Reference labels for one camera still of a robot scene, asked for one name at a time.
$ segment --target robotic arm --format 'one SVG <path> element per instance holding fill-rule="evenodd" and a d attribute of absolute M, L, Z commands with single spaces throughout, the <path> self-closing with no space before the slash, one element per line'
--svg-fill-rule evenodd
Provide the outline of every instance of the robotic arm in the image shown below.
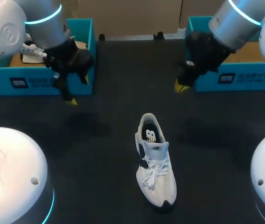
<path fill-rule="evenodd" d="M 190 61 L 182 62 L 177 78 L 183 91 L 217 68 L 261 30 L 259 46 L 265 58 L 265 0 L 226 0 L 209 22 L 210 33 L 193 32 L 186 39 Z"/>
<path fill-rule="evenodd" d="M 0 0 L 0 57 L 19 52 L 26 32 L 36 47 L 45 50 L 45 65 L 58 74 L 54 86 L 60 89 L 63 99 L 75 102 L 68 91 L 67 75 L 77 73 L 85 84 L 93 58 L 70 38 L 58 0 Z"/>

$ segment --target black table surface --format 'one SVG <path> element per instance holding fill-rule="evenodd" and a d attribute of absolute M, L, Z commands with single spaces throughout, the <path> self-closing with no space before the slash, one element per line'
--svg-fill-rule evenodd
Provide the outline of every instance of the black table surface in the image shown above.
<path fill-rule="evenodd" d="M 43 149 L 56 202 L 54 224 L 262 224 L 250 162 L 265 137 L 265 91 L 174 92 L 179 41 L 100 42 L 95 90 L 68 106 L 59 97 L 0 98 L 0 126 Z M 177 203 L 149 206 L 136 181 L 142 115 L 169 141 Z"/>

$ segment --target shoe insole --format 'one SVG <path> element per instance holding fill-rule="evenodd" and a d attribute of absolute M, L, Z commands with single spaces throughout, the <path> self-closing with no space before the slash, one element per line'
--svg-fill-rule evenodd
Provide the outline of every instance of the shoe insole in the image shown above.
<path fill-rule="evenodd" d="M 142 139 L 150 143 L 161 143 L 159 130 L 154 123 L 143 125 Z"/>

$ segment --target white sneaker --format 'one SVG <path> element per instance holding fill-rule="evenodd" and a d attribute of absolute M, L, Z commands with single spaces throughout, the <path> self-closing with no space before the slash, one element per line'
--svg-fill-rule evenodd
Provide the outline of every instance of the white sneaker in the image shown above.
<path fill-rule="evenodd" d="M 168 152 L 169 143 L 153 114 L 143 115 L 135 138 L 140 154 L 138 184 L 151 204 L 167 209 L 176 200 L 176 181 Z"/>

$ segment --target screw hole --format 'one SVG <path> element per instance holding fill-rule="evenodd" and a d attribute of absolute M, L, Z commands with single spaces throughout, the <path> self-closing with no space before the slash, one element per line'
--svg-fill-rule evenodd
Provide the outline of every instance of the screw hole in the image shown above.
<path fill-rule="evenodd" d="M 31 183 L 32 183 L 33 185 L 38 185 L 38 184 L 39 184 L 37 178 L 35 178 L 35 177 L 31 178 Z"/>
<path fill-rule="evenodd" d="M 258 180 L 258 186 L 261 186 L 262 184 L 264 183 L 264 181 L 263 180 Z"/>

